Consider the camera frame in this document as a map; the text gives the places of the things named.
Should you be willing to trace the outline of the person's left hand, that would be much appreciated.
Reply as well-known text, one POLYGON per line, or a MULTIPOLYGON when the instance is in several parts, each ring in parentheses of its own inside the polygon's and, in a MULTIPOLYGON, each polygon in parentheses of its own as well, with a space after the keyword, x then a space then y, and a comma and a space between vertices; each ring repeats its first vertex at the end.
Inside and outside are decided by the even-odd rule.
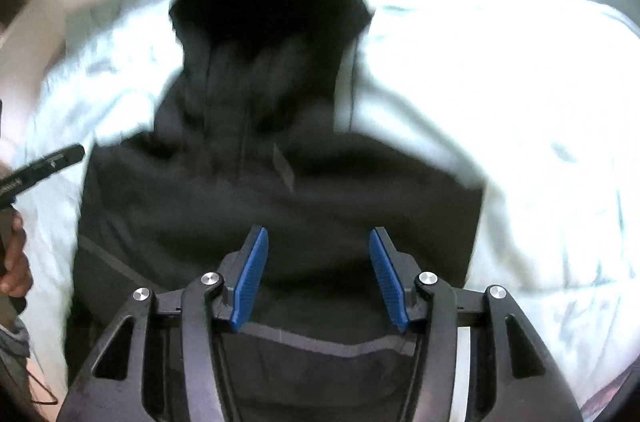
POLYGON ((4 268, 6 273, 1 277, 1 292, 11 298, 25 298, 32 289, 32 272, 25 253, 26 231, 23 216, 13 210, 11 216, 11 231, 6 246, 4 268))

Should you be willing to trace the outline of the grey left sleeve forearm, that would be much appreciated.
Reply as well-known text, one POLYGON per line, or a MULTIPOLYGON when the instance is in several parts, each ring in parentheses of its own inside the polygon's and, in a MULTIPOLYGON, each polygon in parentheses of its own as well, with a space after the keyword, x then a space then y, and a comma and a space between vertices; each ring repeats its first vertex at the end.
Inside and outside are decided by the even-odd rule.
POLYGON ((29 390, 27 358, 30 355, 29 335, 21 319, 14 328, 1 327, 1 420, 39 421, 32 408, 29 390))

